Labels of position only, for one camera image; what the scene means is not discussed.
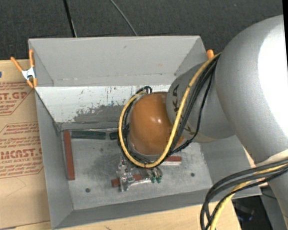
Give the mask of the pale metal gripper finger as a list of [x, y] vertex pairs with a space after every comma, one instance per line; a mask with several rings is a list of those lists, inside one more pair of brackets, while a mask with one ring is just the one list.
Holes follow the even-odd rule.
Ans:
[[127, 162], [120, 162], [117, 168], [117, 177], [129, 176], [131, 174], [129, 164]]
[[125, 192], [135, 182], [133, 176], [119, 178], [119, 191]]

